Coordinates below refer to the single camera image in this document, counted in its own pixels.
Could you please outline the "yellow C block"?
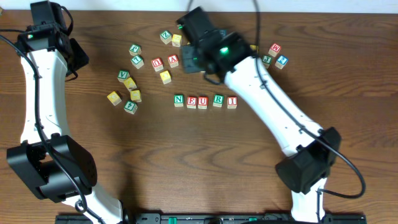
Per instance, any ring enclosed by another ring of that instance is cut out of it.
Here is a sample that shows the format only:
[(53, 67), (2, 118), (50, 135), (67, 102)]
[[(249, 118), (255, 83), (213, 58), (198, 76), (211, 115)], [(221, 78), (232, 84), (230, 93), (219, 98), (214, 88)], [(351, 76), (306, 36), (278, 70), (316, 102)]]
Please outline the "yellow C block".
[(140, 90), (130, 91), (130, 98), (131, 101), (133, 102), (141, 102), (142, 101), (141, 91)]

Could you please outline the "red I block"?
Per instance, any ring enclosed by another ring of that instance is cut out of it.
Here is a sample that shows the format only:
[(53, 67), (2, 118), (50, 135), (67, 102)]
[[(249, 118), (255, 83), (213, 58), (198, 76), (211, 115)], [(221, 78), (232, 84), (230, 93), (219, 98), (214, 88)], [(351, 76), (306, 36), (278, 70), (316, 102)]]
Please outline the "red I block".
[(236, 109), (238, 105), (238, 99), (236, 96), (227, 97), (227, 109)]

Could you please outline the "green N block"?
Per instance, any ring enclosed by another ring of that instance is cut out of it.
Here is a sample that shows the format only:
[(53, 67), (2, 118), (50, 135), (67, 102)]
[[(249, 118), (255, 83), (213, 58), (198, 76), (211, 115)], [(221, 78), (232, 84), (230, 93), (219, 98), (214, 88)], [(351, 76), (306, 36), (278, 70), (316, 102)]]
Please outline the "green N block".
[(175, 107), (183, 107), (184, 106), (184, 96), (183, 95), (174, 95), (174, 106)]

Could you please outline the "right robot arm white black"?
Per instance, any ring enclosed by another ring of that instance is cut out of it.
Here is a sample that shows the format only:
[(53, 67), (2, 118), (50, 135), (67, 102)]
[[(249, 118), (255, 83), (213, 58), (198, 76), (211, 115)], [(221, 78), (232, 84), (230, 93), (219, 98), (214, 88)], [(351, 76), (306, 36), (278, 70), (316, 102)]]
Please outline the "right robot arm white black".
[(338, 131), (323, 129), (301, 111), (239, 34), (223, 37), (214, 30), (188, 34), (187, 39), (198, 55), (198, 64), (216, 72), (253, 109), (285, 154), (275, 169), (291, 190), (292, 218), (310, 223), (323, 220), (325, 184), (339, 154)]

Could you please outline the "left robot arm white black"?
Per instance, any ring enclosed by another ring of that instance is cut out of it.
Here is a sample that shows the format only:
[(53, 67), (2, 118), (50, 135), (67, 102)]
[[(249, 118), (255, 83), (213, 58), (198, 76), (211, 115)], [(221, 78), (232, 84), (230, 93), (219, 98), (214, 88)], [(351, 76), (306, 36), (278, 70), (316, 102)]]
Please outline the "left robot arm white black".
[(97, 183), (93, 156), (70, 136), (65, 78), (84, 54), (70, 32), (41, 22), (11, 45), (24, 68), (26, 115), (21, 144), (7, 150), (7, 162), (37, 198), (74, 207), (93, 223), (128, 223), (122, 203)]

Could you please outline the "red E block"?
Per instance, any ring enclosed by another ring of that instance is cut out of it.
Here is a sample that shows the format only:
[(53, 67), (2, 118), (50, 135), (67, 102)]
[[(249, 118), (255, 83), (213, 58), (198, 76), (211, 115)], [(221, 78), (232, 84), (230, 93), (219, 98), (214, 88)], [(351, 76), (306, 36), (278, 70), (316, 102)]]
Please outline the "red E block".
[(187, 97), (187, 108), (196, 109), (197, 103), (198, 103), (197, 97), (194, 96)]

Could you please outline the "green R block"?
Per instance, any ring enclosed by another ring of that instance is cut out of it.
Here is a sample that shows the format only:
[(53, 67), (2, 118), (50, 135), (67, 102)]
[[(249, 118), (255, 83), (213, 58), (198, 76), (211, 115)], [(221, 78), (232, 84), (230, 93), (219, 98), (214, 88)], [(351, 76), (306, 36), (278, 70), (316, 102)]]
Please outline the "green R block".
[(223, 105), (224, 96), (223, 95), (214, 95), (213, 97), (213, 106), (221, 108)]

